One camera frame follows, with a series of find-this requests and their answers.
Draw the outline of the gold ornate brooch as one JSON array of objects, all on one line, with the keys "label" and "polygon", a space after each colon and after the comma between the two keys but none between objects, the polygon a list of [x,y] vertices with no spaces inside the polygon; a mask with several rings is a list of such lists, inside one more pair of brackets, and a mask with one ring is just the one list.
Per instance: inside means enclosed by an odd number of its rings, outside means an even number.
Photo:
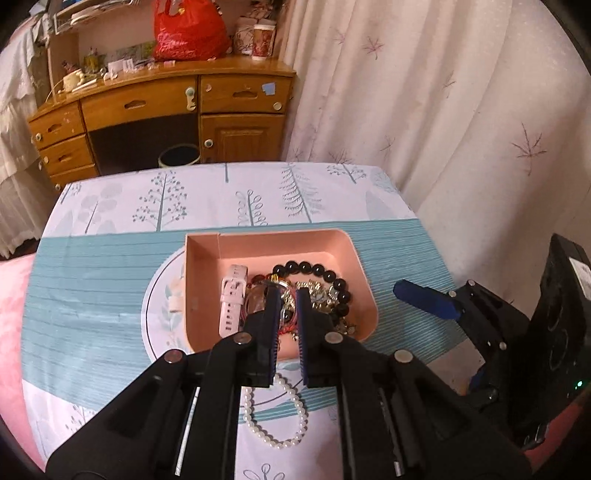
[{"label": "gold ornate brooch", "polygon": [[311,298],[311,308],[320,313],[328,314],[335,330],[343,335],[353,336],[356,333],[356,324],[348,319],[351,308],[352,294],[349,293],[348,284],[344,279],[335,278],[334,281],[325,283],[317,280],[304,280],[295,283],[280,280],[281,302],[280,310],[280,334],[297,334],[297,289],[308,289]]}]

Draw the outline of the white watch band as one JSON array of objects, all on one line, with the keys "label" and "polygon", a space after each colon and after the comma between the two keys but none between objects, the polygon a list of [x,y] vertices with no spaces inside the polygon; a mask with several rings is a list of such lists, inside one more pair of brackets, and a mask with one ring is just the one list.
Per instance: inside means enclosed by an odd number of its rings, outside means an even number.
[{"label": "white watch band", "polygon": [[221,338],[238,333],[240,329],[248,272],[245,265],[232,264],[221,280],[221,314],[218,328]]}]

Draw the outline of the pink rectangular tray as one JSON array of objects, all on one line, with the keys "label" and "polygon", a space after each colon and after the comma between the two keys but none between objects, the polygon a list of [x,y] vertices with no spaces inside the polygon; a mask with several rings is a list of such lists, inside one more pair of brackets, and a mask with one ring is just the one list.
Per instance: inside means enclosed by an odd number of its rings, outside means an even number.
[{"label": "pink rectangular tray", "polygon": [[287,261],[321,263],[348,283],[352,293],[349,322],[355,338],[370,337],[379,323],[376,300],[353,240],[339,229],[256,233],[192,233],[185,237],[185,330],[194,352],[221,340],[221,281],[232,264],[250,275],[269,273]]}]

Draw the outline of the tree print tablecloth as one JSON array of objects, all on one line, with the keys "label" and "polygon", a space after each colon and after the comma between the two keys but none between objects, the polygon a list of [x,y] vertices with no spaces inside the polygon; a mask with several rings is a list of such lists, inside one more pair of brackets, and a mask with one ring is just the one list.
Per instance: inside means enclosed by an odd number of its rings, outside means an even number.
[{"label": "tree print tablecloth", "polygon": [[471,375],[460,328],[402,304],[394,281],[452,280],[389,177],[370,166],[240,163],[146,170],[67,185],[43,233],[24,307],[24,402],[49,457],[156,357],[182,346],[168,300],[184,238],[200,230],[339,227],[379,308],[371,348],[417,353],[449,385]]}]

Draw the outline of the black waste bin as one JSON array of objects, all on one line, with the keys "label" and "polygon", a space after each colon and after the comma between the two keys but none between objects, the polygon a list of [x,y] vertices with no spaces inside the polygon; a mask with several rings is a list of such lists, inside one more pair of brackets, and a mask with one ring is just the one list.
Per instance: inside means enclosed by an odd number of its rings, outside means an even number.
[{"label": "black waste bin", "polygon": [[197,145],[177,144],[159,154],[157,163],[160,168],[176,168],[190,166],[200,162]]}]

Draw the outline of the cream floral curtain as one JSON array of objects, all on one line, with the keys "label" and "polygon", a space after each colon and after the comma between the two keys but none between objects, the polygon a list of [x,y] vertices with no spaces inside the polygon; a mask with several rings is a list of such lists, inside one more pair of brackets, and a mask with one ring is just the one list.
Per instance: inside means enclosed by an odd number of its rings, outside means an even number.
[{"label": "cream floral curtain", "polygon": [[539,1],[293,1],[291,161],[382,168],[458,281],[532,312],[590,243],[590,75]]}]

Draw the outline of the wooden desk with drawers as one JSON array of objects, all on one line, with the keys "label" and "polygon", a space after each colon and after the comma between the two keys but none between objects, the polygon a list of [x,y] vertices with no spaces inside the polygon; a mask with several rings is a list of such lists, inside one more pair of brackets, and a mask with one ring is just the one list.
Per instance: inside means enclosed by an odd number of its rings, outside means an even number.
[{"label": "wooden desk with drawers", "polygon": [[197,145],[200,163],[276,161],[296,74],[279,60],[226,54],[153,67],[57,95],[29,118],[53,187],[156,167]]}]

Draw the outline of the lace covered cabinet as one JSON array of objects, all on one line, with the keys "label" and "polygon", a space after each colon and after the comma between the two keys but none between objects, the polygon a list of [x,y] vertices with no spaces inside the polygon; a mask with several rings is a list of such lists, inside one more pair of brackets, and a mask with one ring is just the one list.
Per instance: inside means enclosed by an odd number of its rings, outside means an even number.
[{"label": "lace covered cabinet", "polygon": [[49,88],[48,16],[25,20],[1,51],[1,256],[41,237],[56,192],[39,164],[28,119]]}]

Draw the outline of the red paper cup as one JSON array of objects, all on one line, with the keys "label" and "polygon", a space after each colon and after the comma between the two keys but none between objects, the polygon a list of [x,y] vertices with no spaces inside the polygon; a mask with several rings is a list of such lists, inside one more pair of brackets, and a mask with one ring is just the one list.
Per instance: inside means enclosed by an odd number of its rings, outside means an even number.
[{"label": "red paper cup", "polygon": [[276,26],[256,24],[252,29],[252,59],[261,61],[273,55]]}]

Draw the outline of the red plastic bag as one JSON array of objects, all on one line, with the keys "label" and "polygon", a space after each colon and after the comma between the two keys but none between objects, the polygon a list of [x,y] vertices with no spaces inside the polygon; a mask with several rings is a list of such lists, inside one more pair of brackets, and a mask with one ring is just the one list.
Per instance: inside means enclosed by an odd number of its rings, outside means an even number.
[{"label": "red plastic bag", "polygon": [[214,1],[155,1],[153,22],[156,61],[207,61],[231,48]]}]

